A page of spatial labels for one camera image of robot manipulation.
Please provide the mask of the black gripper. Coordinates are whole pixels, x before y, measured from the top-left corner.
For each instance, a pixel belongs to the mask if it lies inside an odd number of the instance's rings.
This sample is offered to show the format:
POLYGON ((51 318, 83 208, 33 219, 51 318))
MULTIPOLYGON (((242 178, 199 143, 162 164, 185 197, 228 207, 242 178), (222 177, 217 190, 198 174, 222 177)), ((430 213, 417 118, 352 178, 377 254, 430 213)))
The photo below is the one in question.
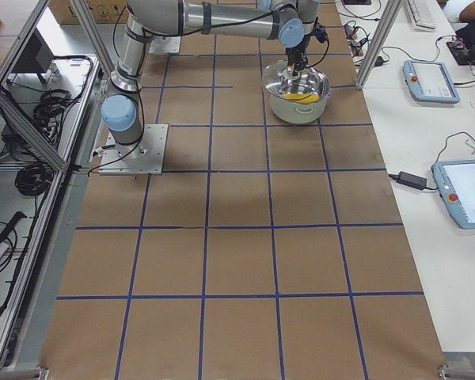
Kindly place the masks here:
POLYGON ((295 74, 297 72, 303 71, 308 65, 308 59, 306 55, 306 49, 308 42, 302 41, 295 47, 287 47, 285 49, 285 54, 287 55, 287 65, 290 71, 290 74, 295 74))

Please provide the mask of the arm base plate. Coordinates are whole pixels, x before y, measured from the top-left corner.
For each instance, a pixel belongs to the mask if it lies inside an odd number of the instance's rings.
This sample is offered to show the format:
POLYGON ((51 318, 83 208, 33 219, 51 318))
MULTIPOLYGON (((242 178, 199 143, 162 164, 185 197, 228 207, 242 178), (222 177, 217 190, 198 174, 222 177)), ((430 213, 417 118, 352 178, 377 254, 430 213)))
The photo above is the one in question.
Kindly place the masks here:
POLYGON ((150 45, 150 55, 176 55, 181 49, 181 38, 155 37, 150 45))
POLYGON ((134 147, 116 144, 109 132, 106 143, 114 147, 103 152, 97 172, 102 175, 162 174, 167 135, 167 124, 148 123, 142 141, 134 147))

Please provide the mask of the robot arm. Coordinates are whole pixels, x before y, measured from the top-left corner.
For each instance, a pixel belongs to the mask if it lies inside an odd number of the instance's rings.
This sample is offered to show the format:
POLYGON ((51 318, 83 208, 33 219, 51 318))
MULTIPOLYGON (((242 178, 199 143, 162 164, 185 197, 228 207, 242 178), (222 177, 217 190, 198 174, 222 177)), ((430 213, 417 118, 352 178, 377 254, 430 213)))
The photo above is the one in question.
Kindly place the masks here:
POLYGON ((294 10, 303 24, 312 23, 318 12, 320 0, 261 0, 263 10, 294 10))
POLYGON ((306 64, 306 49, 317 20, 317 1, 264 1, 259 9, 213 2, 129 1, 127 27, 116 68, 112 71, 111 93, 101 109, 115 140, 119 158, 136 159, 146 151, 140 81, 146 69, 146 53, 161 38, 187 37, 197 43, 204 36, 202 55, 181 55, 174 61, 170 84, 206 83, 209 60, 219 36, 241 41, 246 37, 277 40, 297 69, 306 64))

